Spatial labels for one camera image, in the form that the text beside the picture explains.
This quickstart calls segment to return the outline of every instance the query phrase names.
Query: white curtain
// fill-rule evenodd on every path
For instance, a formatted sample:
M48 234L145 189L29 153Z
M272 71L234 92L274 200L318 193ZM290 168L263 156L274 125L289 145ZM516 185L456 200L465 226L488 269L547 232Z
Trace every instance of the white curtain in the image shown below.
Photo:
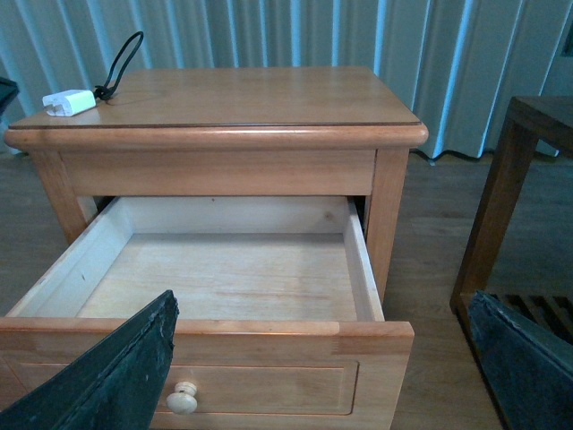
M573 0L10 0L0 75L21 95L3 127L42 96L102 83L135 31L130 68L365 65L428 126L421 150L480 157L514 95L573 94L560 52Z

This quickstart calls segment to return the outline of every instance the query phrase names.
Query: table leg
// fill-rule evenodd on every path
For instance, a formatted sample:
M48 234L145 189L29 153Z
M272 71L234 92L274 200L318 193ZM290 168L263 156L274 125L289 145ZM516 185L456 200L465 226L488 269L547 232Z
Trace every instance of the table leg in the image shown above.
M476 290L485 289L492 273L538 140L535 133L506 117L449 302L462 317L468 300Z
M384 299L398 210L406 176L408 148L378 150L366 221L366 246L380 299Z
M96 204L91 197L75 195L59 152L41 150L30 155L65 238L71 243L90 224L97 211Z

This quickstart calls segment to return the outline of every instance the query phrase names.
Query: white knob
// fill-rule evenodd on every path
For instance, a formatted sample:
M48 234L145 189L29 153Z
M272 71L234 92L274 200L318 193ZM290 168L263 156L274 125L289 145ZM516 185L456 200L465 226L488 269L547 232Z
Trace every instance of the white knob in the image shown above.
M195 394L197 387L194 383L177 383L175 392L167 396L167 407L178 415L189 415L197 409Z

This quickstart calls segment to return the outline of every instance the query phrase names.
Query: wood grain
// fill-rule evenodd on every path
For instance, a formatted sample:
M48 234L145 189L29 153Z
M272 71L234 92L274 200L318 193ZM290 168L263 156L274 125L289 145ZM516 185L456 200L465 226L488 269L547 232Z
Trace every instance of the wood grain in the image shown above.
M127 318L166 289L182 319L383 321L354 204L333 196L116 199L9 316Z
M0 342L4 346L3 354L8 354L12 361L61 364L70 359L74 351L95 344L117 323L108 319L3 318L0 319ZM330 363L329 368L336 369L356 362L360 372L355 390L351 390L353 409L351 414L342 416L204 413L181 417L159 412L154 426L389 428L412 338L407 322L179 322L174 339L174 366L273 367L280 362L282 366L288 363L291 367L301 363ZM341 342L346 348L338 347ZM372 354L374 349L379 353ZM346 387L351 378L342 377L340 383ZM256 392L246 390L246 398L256 396L260 392L259 385L265 382L260 380L257 384L254 380L252 383ZM323 391L327 398L331 398L330 390Z
M573 97L515 97L508 116L573 157Z
M25 151L412 148L428 132L365 67L143 70L106 103L10 126Z
M38 175L44 184L65 237L72 242L88 226L96 213L93 199L77 197L58 152L34 151L31 155Z
M366 224L366 244L374 269L378 296L382 302L407 162L406 149L378 150L376 153L376 168Z
M71 152L78 195L364 195L373 150Z
M11 127L420 123L366 67L140 70L90 114L41 112Z

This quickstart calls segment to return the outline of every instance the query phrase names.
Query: drawer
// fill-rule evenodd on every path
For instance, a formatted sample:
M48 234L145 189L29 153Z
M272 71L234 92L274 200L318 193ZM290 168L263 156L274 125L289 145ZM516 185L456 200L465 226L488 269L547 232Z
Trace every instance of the drawer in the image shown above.
M114 200L0 321L0 402L166 289L179 305L161 428L389 428L413 339L384 322L346 197ZM197 386L191 415L165 402Z

